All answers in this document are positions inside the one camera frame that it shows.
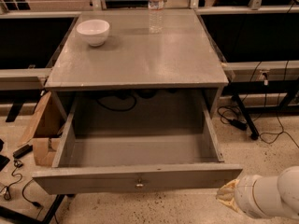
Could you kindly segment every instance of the power adapter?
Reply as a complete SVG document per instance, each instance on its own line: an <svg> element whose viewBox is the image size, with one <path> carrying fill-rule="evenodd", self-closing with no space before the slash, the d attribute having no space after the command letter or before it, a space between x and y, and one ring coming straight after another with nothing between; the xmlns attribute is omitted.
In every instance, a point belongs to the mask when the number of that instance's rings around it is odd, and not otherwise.
<svg viewBox="0 0 299 224"><path fill-rule="evenodd" d="M243 123L239 120L236 119L228 119L228 121L230 122L231 125L235 126L236 128L238 128L241 131L245 131L247 129L247 124Z"/></svg>

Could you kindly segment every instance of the white bowl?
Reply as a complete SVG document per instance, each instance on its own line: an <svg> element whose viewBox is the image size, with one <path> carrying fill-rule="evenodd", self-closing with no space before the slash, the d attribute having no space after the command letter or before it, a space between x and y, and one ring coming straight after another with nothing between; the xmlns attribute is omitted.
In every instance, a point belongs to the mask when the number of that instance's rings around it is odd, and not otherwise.
<svg viewBox="0 0 299 224"><path fill-rule="evenodd" d="M110 25L103 20L87 20L77 26L82 40L93 47L101 46L108 38Z"/></svg>

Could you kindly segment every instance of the speckled floor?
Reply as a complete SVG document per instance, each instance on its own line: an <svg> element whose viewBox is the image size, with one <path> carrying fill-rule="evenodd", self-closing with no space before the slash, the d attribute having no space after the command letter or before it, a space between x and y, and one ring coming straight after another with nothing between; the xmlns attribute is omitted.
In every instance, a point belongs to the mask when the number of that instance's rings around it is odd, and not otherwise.
<svg viewBox="0 0 299 224"><path fill-rule="evenodd" d="M27 104L15 122L5 123L10 105L0 108L0 138L5 142L1 152L11 158L26 124L31 118L33 104ZM281 116L280 121L294 140L299 142L299 117ZM282 134L278 140L267 145L261 139L253 141L249 138L250 131L238 129L221 123L216 114L213 118L216 134L226 163L238 163L244 168L243 175L277 175L290 166L298 165L299 148L287 134ZM276 116L263 114L255 121L262 132L279 133ZM31 180L31 172L38 169L33 160L33 154L21 158L23 167L17 173L23 175L20 183L11 187L11 201L0 197L0 205L23 213L29 217L41 220L50 208L54 196L49 196L37 183L33 182L25 190L25 196L41 203L44 208L36 209L21 196L24 185ZM13 171L11 161L0 172L0 182L7 185L17 180L10 174ZM246 224L292 224L297 221L275 217L256 220L235 213L215 199L216 189L174 190L149 194L118 194L93 193L78 194L73 198L64 198L56 212L58 223L246 223ZM0 223L10 223L0 218Z"/></svg>

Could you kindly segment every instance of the desk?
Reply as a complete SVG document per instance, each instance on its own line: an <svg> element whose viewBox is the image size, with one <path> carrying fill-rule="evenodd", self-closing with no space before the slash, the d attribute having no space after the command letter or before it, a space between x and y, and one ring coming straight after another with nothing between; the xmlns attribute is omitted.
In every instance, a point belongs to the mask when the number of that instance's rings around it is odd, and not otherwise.
<svg viewBox="0 0 299 224"><path fill-rule="evenodd" d="M93 48L73 29L65 42L46 89L77 98L52 168L35 181L49 194L74 194L216 188L236 178L241 167L223 163L210 119L227 78L195 12L165 10L157 35L147 10L83 12L75 28L88 19L108 21L110 35ZM88 96L142 89L159 94L122 113Z"/></svg>

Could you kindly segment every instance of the drawer knob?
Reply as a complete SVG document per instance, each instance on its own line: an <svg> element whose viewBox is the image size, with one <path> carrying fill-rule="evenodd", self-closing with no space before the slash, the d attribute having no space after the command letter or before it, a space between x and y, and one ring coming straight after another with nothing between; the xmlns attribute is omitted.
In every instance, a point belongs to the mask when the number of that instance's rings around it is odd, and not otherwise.
<svg viewBox="0 0 299 224"><path fill-rule="evenodd" d="M144 187L144 184L141 183L141 179L138 179L138 183L135 185L135 187L136 187L137 189L142 189L142 188Z"/></svg>

